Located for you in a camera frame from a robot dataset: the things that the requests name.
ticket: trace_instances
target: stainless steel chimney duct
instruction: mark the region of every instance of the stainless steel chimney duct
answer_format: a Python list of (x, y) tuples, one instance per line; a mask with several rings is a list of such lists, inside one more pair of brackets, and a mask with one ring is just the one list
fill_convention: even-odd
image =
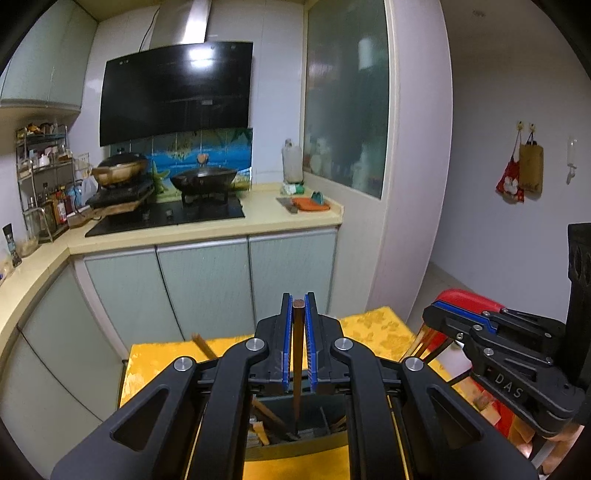
[(150, 48), (203, 43), (212, 0), (167, 0), (158, 12)]

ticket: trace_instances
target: pepper grinder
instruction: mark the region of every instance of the pepper grinder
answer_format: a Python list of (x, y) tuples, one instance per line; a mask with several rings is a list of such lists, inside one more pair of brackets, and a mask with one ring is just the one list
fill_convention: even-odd
[(6, 237), (6, 243), (8, 244), (8, 251), (12, 256), (12, 266), (17, 267), (22, 263), (21, 257), (17, 253), (17, 245), (14, 243), (14, 236), (12, 234), (12, 224), (9, 223), (2, 228), (4, 236)]

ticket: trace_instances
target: plastic jug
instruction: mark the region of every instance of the plastic jug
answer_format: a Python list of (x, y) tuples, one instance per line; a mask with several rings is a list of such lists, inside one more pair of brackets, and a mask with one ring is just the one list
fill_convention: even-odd
[(287, 183), (302, 183), (304, 170), (302, 168), (301, 148), (294, 146), (291, 138), (285, 141), (285, 147), (281, 149), (283, 155), (283, 179)]

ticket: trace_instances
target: yellow tablecloth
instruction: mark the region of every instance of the yellow tablecloth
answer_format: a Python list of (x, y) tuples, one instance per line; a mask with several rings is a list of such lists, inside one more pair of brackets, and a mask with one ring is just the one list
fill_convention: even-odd
[[(347, 317), (340, 322), (345, 336), (364, 343), (376, 356), (390, 360), (400, 360), (414, 340), (413, 333), (387, 307)], [(209, 340), (207, 343), (216, 354), (221, 356), (232, 345), (249, 337), (220, 338)], [(198, 362), (207, 360), (193, 342), (134, 345), (125, 374), (121, 405), (153, 380), (173, 360), (183, 355), (192, 356)], [(430, 367), (445, 380), (451, 378), (437, 361), (430, 363)], [(296, 458), (246, 462), (244, 466), (245, 480), (343, 480), (348, 478), (347, 447)]]

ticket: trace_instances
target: kitchen countertop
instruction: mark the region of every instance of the kitchen countertop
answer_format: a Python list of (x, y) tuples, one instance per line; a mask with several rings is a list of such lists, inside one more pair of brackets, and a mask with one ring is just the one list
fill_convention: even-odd
[(72, 255), (90, 254), (122, 248), (145, 247), (205, 241), (233, 236), (277, 233), (308, 228), (337, 226), (343, 222), (343, 207), (328, 199), (328, 212), (300, 212), (292, 215), (276, 201), (279, 184), (256, 185), (239, 193), (245, 217), (162, 226), (131, 232), (85, 238), (96, 225), (87, 225), (64, 233), (52, 244), (45, 244), (0, 286), (0, 352), (4, 350), (17, 322), (45, 283)]

